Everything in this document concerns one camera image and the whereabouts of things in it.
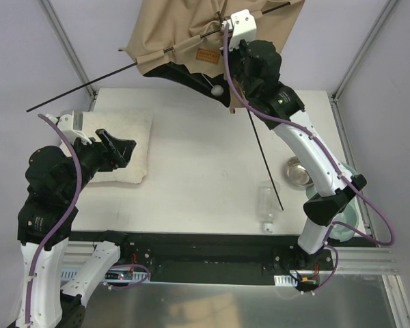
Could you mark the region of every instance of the shiny floor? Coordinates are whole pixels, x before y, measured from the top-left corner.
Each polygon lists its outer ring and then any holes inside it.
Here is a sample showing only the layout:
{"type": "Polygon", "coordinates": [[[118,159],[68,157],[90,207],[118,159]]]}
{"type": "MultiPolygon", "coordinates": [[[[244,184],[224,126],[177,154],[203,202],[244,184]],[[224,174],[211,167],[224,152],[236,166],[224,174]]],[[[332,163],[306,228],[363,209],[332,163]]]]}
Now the shiny floor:
{"type": "Polygon", "coordinates": [[[87,328],[395,327],[380,277],[337,276],[313,297],[293,288],[144,284],[99,286],[87,328]]]}

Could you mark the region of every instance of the metal bowl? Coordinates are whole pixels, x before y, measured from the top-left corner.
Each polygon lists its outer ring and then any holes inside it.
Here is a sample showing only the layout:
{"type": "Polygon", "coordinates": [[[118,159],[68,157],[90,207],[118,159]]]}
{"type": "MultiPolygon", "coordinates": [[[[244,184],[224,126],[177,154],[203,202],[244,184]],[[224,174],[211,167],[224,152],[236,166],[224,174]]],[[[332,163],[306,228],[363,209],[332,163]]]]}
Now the metal bowl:
{"type": "Polygon", "coordinates": [[[289,181],[298,187],[309,187],[313,180],[297,157],[292,157],[286,164],[286,175],[289,181]]]}

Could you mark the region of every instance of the white cloth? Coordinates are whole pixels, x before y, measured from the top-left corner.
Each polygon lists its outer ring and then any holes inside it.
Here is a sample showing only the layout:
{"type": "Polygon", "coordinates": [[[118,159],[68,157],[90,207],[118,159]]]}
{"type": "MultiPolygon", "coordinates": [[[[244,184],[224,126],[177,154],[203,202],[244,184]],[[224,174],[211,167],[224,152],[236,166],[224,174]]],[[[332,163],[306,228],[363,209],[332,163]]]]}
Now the white cloth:
{"type": "MultiPolygon", "coordinates": [[[[104,128],[110,135],[118,139],[135,140],[137,145],[132,153],[131,161],[124,169],[112,172],[98,172],[90,181],[93,182],[126,182],[140,183],[148,173],[148,145],[153,112],[150,109],[130,109],[128,111],[88,112],[83,114],[82,131],[100,141],[95,131],[104,128]]],[[[70,156],[64,144],[64,154],[70,156]]]]}

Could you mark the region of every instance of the brown fabric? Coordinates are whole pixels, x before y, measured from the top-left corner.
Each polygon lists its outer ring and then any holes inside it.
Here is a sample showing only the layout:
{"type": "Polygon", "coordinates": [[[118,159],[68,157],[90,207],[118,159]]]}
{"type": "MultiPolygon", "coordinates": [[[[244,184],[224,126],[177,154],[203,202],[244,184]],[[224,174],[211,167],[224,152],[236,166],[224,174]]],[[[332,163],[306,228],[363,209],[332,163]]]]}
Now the brown fabric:
{"type": "MultiPolygon", "coordinates": [[[[214,33],[203,39],[200,35],[217,29],[220,22],[216,13],[223,17],[248,9],[256,18],[257,39],[272,41],[281,52],[295,24],[305,0],[143,0],[131,40],[126,48],[128,55],[138,62],[138,70],[148,71],[174,62],[184,64],[190,73],[201,72],[210,77],[224,73],[223,56],[217,61],[223,46],[222,33],[214,33]],[[262,15],[261,11],[279,4],[292,5],[262,15]],[[163,53],[163,49],[174,51],[163,53]],[[210,58],[203,60],[206,52],[210,58]]],[[[231,102],[237,107],[238,102],[231,102]]]]}

